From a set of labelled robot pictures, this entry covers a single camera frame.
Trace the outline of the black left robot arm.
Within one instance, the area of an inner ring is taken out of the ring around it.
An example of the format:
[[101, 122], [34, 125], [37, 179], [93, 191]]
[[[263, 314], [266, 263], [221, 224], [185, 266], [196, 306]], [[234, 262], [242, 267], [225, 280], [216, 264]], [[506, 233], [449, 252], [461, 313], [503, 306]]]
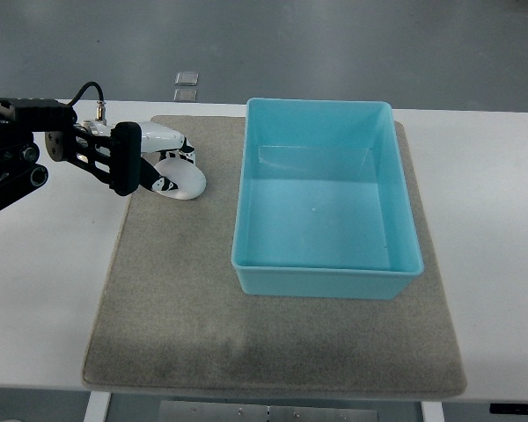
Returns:
[[71, 103], [0, 98], [0, 211], [48, 181], [38, 132], [53, 161], [92, 174], [120, 196], [138, 187], [177, 200], [204, 192], [206, 178], [184, 134], [151, 121], [109, 125], [104, 113], [103, 100], [94, 120], [78, 121]]

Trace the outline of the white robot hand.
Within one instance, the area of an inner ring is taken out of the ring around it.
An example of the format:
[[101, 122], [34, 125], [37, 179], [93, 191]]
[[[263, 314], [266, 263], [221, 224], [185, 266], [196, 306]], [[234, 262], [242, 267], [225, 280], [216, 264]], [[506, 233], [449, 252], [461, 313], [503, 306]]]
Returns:
[[[115, 125], [104, 124], [99, 120], [83, 120], [81, 126], [91, 135], [102, 136], [109, 136], [111, 130], [115, 128]], [[180, 158], [196, 164], [195, 148], [181, 132], [152, 121], [139, 122], [138, 126], [142, 134], [142, 153], [160, 152], [159, 162], [166, 158]], [[143, 188], [155, 193], [178, 189], [177, 184], [160, 174], [145, 158], [141, 158], [139, 181]]]

